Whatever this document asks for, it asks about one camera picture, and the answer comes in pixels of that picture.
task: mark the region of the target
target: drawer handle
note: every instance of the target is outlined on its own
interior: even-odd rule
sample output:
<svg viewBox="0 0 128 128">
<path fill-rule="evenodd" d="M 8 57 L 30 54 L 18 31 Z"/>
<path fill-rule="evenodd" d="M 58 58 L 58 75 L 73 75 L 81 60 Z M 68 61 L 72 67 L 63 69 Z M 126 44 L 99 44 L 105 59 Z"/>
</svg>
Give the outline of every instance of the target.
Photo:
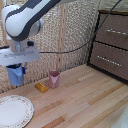
<svg viewBox="0 0 128 128">
<path fill-rule="evenodd" d="M 117 31 L 113 31 L 112 29 L 111 30 L 105 30 L 105 31 L 128 36 L 128 33 L 117 32 Z"/>
<path fill-rule="evenodd" d="M 100 56 L 97 56 L 97 57 L 100 58 L 100 59 L 102 59 L 102 60 L 105 60 L 105 61 L 107 61 L 107 62 L 109 62 L 109 63 L 115 64 L 115 65 L 121 67 L 121 65 L 118 64 L 118 63 L 115 63 L 115 62 L 113 62 L 113 61 L 110 61 L 110 60 L 108 60 L 108 59 L 106 59 L 106 58 L 103 58 L 103 57 L 100 57 Z"/>
</svg>

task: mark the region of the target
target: pink cup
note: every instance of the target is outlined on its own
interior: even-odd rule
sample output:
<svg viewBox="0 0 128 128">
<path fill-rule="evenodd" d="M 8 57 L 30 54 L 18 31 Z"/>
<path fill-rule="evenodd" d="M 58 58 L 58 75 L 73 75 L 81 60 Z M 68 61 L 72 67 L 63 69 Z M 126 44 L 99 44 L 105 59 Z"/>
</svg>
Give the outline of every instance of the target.
<svg viewBox="0 0 128 128">
<path fill-rule="evenodd" d="M 60 72 L 50 71 L 49 72 L 49 85 L 52 88 L 57 88 L 59 86 Z"/>
</svg>

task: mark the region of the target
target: black cable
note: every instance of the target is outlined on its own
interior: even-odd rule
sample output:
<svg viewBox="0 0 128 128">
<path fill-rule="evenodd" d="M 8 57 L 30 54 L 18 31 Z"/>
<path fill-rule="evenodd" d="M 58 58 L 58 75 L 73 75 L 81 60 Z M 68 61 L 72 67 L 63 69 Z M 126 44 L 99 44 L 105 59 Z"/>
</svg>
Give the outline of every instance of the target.
<svg viewBox="0 0 128 128">
<path fill-rule="evenodd" d="M 106 19 L 108 18 L 108 16 L 110 15 L 110 13 L 112 12 L 113 9 L 115 9 L 115 7 L 121 2 L 122 0 L 119 0 L 113 7 L 112 9 L 109 11 L 109 13 L 107 14 L 107 16 L 104 18 L 104 20 L 102 21 L 101 25 L 99 26 L 99 28 L 96 30 L 96 32 L 94 33 L 94 35 L 92 36 L 92 38 L 87 42 L 85 43 L 84 45 L 82 45 L 81 47 L 79 48 L 76 48 L 72 51 L 68 51 L 68 52 L 40 52 L 40 53 L 55 53 L 55 54 L 65 54 L 65 53 L 71 53 L 71 52 L 74 52 L 74 51 L 77 51 L 81 48 L 83 48 L 84 46 L 86 46 L 87 44 L 90 43 L 90 41 L 93 40 L 93 38 L 96 36 L 97 32 L 100 30 L 100 28 L 102 27 L 102 25 L 104 24 L 104 22 L 106 21 Z"/>
</svg>

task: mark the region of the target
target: small yellow object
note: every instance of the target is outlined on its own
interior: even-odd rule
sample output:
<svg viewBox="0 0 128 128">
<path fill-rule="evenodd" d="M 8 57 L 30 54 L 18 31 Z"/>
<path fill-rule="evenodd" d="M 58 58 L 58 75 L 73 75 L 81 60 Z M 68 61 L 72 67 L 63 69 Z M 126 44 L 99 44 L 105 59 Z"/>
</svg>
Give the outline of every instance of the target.
<svg viewBox="0 0 128 128">
<path fill-rule="evenodd" d="M 35 87 L 41 91 L 42 93 L 48 91 L 48 88 L 46 86 L 44 86 L 42 83 L 38 83 L 35 85 Z"/>
</svg>

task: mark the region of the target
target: white plate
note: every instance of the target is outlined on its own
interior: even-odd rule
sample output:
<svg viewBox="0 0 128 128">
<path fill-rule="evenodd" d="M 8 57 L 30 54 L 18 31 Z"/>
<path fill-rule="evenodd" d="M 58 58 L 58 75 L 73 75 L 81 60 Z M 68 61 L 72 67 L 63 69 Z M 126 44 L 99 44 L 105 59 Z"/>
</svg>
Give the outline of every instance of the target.
<svg viewBox="0 0 128 128">
<path fill-rule="evenodd" d="M 7 96 L 0 99 L 0 128 L 22 128 L 34 112 L 30 100 L 22 96 Z"/>
</svg>

